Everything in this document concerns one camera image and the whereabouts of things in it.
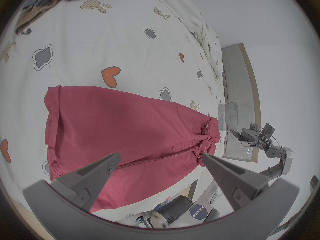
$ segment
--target white bed sheet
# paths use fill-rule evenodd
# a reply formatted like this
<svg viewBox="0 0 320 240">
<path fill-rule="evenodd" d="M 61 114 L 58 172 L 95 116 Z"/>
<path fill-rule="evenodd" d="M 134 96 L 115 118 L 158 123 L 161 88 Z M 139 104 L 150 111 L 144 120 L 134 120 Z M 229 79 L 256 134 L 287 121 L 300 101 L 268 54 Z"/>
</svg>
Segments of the white bed sheet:
<svg viewBox="0 0 320 240">
<path fill-rule="evenodd" d="M 62 0 L 30 25 L 30 35 L 14 34 L 17 15 L 0 44 L 2 52 L 8 42 L 15 42 L 7 61 L 0 61 L 0 142 L 7 139 L 11 159 L 9 163 L 1 156 L 0 177 L 9 195 L 29 210 L 22 190 L 41 179 L 50 182 L 44 144 L 48 111 L 43 102 L 48 87 L 109 88 L 102 71 L 119 67 L 121 72 L 114 77 L 116 90 L 170 99 L 211 117 L 218 116 L 218 104 L 224 103 L 223 82 L 200 43 L 162 2 L 98 1 L 112 8 L 105 7 L 103 13 L 98 8 L 81 9 L 86 0 Z M 170 15 L 168 22 L 155 8 Z M 224 137 L 221 132 L 219 157 L 224 152 Z M 151 210 L 194 182 L 205 169 L 198 166 L 146 200 L 95 214 L 117 221 Z"/>
</svg>

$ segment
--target bodenai logo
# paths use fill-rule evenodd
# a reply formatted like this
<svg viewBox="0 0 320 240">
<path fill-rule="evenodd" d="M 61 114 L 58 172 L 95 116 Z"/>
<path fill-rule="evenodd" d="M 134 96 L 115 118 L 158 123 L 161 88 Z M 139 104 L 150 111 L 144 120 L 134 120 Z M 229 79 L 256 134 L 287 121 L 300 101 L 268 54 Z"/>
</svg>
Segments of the bodenai logo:
<svg viewBox="0 0 320 240">
<path fill-rule="evenodd" d="M 189 211 L 190 215 L 196 220 L 204 220 L 208 216 L 207 209 L 200 204 L 195 204 Z"/>
</svg>

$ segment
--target white wall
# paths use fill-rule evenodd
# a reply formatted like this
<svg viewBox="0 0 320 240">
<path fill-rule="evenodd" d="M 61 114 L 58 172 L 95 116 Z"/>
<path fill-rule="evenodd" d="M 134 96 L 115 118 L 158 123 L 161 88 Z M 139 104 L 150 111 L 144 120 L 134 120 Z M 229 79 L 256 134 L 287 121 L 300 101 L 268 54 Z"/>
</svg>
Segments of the white wall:
<svg viewBox="0 0 320 240">
<path fill-rule="evenodd" d="M 310 180 L 320 178 L 320 42 L 294 0 L 192 0 L 216 31 L 222 48 L 243 43 L 256 77 L 262 127 L 275 127 L 280 145 L 294 159 L 283 176 L 300 187 L 286 222 L 310 196 Z M 279 162 L 263 151 L 258 163 L 228 160 L 260 172 Z M 232 211 L 224 201 L 217 209 Z M 278 238 L 278 233 L 270 239 Z"/>
</svg>

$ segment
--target red garment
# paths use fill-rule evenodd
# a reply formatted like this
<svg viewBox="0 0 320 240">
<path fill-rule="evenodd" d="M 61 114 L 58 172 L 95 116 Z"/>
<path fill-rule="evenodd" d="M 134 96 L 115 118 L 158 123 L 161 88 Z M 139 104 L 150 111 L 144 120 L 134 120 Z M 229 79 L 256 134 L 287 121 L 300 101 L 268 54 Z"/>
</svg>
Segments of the red garment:
<svg viewBox="0 0 320 240">
<path fill-rule="evenodd" d="M 92 86 L 50 87 L 45 144 L 51 180 L 111 153 L 121 162 L 90 212 L 166 190 L 214 154 L 218 120 L 174 102 Z"/>
</svg>

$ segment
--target headboard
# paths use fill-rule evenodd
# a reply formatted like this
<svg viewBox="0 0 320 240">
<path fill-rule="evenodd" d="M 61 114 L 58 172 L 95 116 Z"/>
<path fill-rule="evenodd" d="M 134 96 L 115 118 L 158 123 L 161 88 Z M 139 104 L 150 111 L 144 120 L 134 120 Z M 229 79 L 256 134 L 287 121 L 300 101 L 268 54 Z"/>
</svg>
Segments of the headboard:
<svg viewBox="0 0 320 240">
<path fill-rule="evenodd" d="M 258 87 L 244 44 L 222 49 L 222 59 L 225 103 L 238 103 L 238 132 L 249 128 L 251 122 L 262 126 Z M 226 133 L 224 150 L 223 158 L 258 162 L 259 150 L 242 146 L 229 132 Z"/>
</svg>

